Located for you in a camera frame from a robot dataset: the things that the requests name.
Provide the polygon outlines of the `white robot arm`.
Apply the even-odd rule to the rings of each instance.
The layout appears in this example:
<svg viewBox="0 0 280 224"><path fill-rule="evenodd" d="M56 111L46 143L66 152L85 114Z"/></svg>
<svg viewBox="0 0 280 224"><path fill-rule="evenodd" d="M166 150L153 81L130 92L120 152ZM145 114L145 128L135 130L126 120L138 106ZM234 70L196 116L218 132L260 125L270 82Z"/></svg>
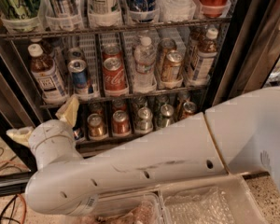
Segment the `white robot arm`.
<svg viewBox="0 0 280 224"><path fill-rule="evenodd" d="M25 198L42 214L84 216L104 193L225 172L267 171L280 191L280 86L237 96L88 159L64 121L7 135L36 158Z"/></svg>

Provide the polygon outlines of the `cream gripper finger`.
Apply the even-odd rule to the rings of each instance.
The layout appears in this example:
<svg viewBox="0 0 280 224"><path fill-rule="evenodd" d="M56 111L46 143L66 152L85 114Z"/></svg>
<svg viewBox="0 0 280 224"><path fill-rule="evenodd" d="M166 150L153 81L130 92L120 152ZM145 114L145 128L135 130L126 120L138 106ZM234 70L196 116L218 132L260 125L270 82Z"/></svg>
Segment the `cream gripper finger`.
<svg viewBox="0 0 280 224"><path fill-rule="evenodd" d="M25 147L29 146L29 138L34 131L33 127L23 127L19 129L7 130L7 136L14 142L21 144Z"/></svg>
<svg viewBox="0 0 280 224"><path fill-rule="evenodd" d="M77 122L77 112L79 109L79 100L75 94L73 94L64 105L62 105L55 116L58 120L66 122L71 127L74 127Z"/></svg>

